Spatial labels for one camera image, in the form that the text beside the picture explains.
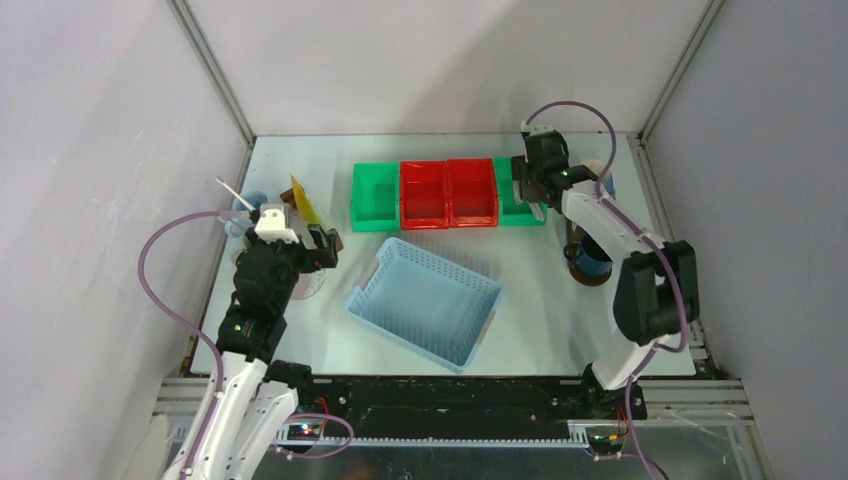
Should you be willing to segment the green bin with toothbrushes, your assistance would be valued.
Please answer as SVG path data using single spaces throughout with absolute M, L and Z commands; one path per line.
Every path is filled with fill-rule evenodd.
M 537 219 L 526 203 L 515 200 L 510 157 L 492 159 L 499 196 L 500 226 L 543 226 L 547 219 L 547 207 L 541 205 L 542 217 Z

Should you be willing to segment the yellow toothpaste tube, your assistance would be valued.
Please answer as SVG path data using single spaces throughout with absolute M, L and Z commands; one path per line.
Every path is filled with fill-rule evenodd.
M 322 220 L 313 202 L 310 200 L 305 188 L 294 175 L 290 176 L 292 193 L 296 209 L 307 224 L 321 225 Z

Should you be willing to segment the red plastic bin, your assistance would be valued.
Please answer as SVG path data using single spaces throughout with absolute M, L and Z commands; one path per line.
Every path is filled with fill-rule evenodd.
M 490 228 L 499 223 L 491 158 L 404 161 L 399 178 L 403 230 Z

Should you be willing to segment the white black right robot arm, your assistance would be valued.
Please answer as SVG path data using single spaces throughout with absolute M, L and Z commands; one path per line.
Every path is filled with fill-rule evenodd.
M 669 242 L 640 226 L 605 186 L 605 173 L 569 162 L 567 143 L 549 126 L 523 124 L 525 152 L 511 159 L 516 199 L 544 204 L 579 226 L 618 270 L 611 343 L 590 365 L 594 383 L 581 392 L 585 411 L 606 418 L 622 403 L 655 353 L 688 346 L 699 315 L 697 262 L 686 241 Z

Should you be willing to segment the green bin with toothpaste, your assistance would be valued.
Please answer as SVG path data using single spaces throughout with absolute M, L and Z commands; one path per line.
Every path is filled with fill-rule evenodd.
M 356 163 L 350 200 L 354 232 L 394 232 L 400 224 L 400 164 Z

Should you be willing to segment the yellow ceramic mug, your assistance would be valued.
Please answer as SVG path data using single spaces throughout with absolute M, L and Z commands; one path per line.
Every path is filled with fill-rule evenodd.
M 605 182 L 612 178 L 612 173 L 607 169 L 608 163 L 599 159 L 584 159 L 581 164 L 586 166 L 599 181 Z

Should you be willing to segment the light blue ceramic mug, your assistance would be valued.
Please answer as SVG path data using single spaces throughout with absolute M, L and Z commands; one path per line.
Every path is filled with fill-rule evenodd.
M 257 190 L 243 192 L 241 197 L 255 209 L 259 209 L 263 203 L 268 201 L 267 195 Z M 229 238 L 238 239 L 243 237 L 247 230 L 253 226 L 253 221 L 250 218 L 249 209 L 241 200 L 234 200 L 231 210 L 236 212 L 237 216 L 227 218 L 224 221 L 224 229 Z

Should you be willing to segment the dark blue ceramic mug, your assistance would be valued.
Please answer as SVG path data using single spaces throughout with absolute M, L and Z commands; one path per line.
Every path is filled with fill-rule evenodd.
M 566 245 L 564 257 L 571 275 L 583 283 L 603 283 L 612 273 L 613 262 L 588 235 Z

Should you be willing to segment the glass jar with brown lid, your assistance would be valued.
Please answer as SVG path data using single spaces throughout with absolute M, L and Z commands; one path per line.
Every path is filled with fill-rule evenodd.
M 327 234 L 328 239 L 333 241 L 335 251 L 341 252 L 344 248 L 344 244 L 343 244 L 343 241 L 341 240 L 339 232 L 335 228 L 332 228 L 332 229 L 327 230 L 326 234 Z

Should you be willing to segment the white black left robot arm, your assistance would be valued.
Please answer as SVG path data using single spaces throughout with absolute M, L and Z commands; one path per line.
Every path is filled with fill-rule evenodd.
M 313 247 L 248 233 L 214 344 L 221 366 L 164 478 L 250 479 L 283 422 L 314 408 L 310 367 L 274 357 L 301 276 L 338 264 L 338 233 L 317 224 L 308 232 Z

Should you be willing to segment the light blue plastic basket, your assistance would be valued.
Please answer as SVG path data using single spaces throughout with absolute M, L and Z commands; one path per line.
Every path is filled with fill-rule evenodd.
M 379 335 L 462 374 L 503 296 L 504 287 L 495 280 L 390 237 L 363 271 L 345 309 Z

